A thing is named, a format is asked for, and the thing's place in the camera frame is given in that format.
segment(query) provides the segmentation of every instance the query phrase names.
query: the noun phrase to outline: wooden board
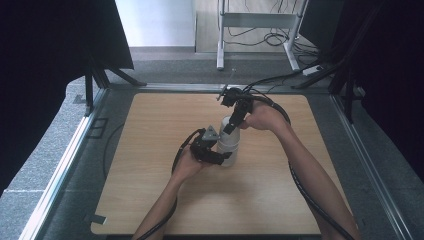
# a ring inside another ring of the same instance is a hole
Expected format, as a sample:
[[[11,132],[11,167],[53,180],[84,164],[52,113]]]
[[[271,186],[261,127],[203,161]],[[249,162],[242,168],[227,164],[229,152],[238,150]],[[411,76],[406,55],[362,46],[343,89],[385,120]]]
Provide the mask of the wooden board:
[[[132,234],[169,177],[181,143],[198,128],[221,120],[233,108],[216,94],[141,93],[134,97],[93,223],[96,234]],[[288,112],[301,141],[342,191],[304,96],[271,98]],[[269,131],[247,129],[234,166],[213,166],[185,183],[167,234],[319,234],[291,178],[287,157]]]

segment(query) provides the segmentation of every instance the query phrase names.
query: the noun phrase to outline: black cable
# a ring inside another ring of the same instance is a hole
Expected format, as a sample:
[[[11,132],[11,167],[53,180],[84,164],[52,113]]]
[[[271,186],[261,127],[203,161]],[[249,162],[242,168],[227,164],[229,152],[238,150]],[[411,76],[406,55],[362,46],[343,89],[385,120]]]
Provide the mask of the black cable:
[[[197,129],[196,131],[194,131],[192,134],[190,134],[190,136],[188,136],[188,138],[183,142],[183,144],[181,144],[177,154],[175,155],[174,162],[172,163],[171,174],[174,173],[175,167],[178,164],[178,161],[180,159],[181,153],[183,152],[184,148],[189,144],[193,136],[199,133],[200,131],[202,131],[202,129]],[[178,197],[175,198],[174,204],[172,205],[172,208],[169,210],[168,214],[155,226],[153,226],[147,232],[145,232],[141,237],[137,238],[137,240],[147,239],[153,233],[159,230],[163,225],[165,225],[169,221],[169,219],[172,217],[172,215],[174,215],[174,212],[177,209],[177,202],[178,202]]]
[[[305,198],[306,202],[311,206],[315,211],[318,212],[318,214],[324,218],[325,221],[327,221],[334,229],[337,230],[345,239],[348,240],[354,240],[354,238],[342,227],[340,224],[338,224],[333,218],[331,218],[330,215],[328,215],[309,195],[309,193],[306,191],[306,189],[303,187],[302,183],[299,181],[293,167],[291,166],[289,162],[289,168],[290,173],[293,177],[293,181],[296,184],[297,189],[299,189],[299,192],[302,194],[303,198]]]
[[[257,101],[261,101],[264,102],[266,104],[268,104],[268,106],[271,106],[272,108],[274,108],[275,110],[277,110],[278,112],[281,113],[281,115],[283,115],[284,119],[291,125],[290,122],[290,118],[287,114],[287,112],[277,103],[274,103],[270,98],[268,97],[258,97],[258,96],[252,96],[252,95],[243,95],[239,97],[240,99],[253,99],[253,100],[257,100]],[[334,227],[334,229],[339,232],[345,239],[347,240],[354,240],[353,237],[342,227],[340,226],[340,224],[338,224],[333,218],[331,218],[330,215],[328,215],[313,199],[312,197],[309,195],[309,193],[305,190],[305,188],[303,187],[302,183],[300,182],[300,180],[298,179],[294,169],[292,168],[290,162],[289,162],[289,168],[290,168],[290,173],[293,177],[293,181],[296,184],[296,187],[299,189],[299,192],[302,194],[302,196],[305,198],[305,201],[315,210],[318,212],[318,214],[320,216],[323,217],[323,219],[325,221],[327,221],[332,227]]]
[[[279,75],[279,76],[264,78],[264,79],[258,80],[256,82],[250,83],[249,85],[247,85],[243,89],[243,92],[244,93],[248,93],[252,89],[253,86],[256,86],[256,85],[259,85],[259,84],[271,83],[271,82],[274,82],[277,79],[281,79],[281,78],[291,78],[291,77],[294,77],[294,76],[302,73],[303,70],[305,70],[307,68],[310,68],[311,66],[314,66],[314,65],[318,64],[319,62],[320,62],[320,60],[317,59],[314,62],[310,63],[309,65],[305,66],[304,68],[300,69],[299,71],[292,72],[292,73],[289,73],[289,74],[286,74],[286,75]]]

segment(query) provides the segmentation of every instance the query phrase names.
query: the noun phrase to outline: white cup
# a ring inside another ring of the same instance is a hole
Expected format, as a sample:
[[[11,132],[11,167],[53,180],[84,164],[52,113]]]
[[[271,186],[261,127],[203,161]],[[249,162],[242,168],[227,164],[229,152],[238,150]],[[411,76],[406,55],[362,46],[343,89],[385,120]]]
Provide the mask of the white cup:
[[[232,152],[231,156],[224,160],[221,164],[223,167],[231,167],[237,160],[238,145],[240,142],[240,128],[236,127],[231,134],[224,132],[225,126],[227,126],[230,120],[230,116],[226,116],[222,119],[221,128],[219,130],[220,139],[217,144],[218,153]]]

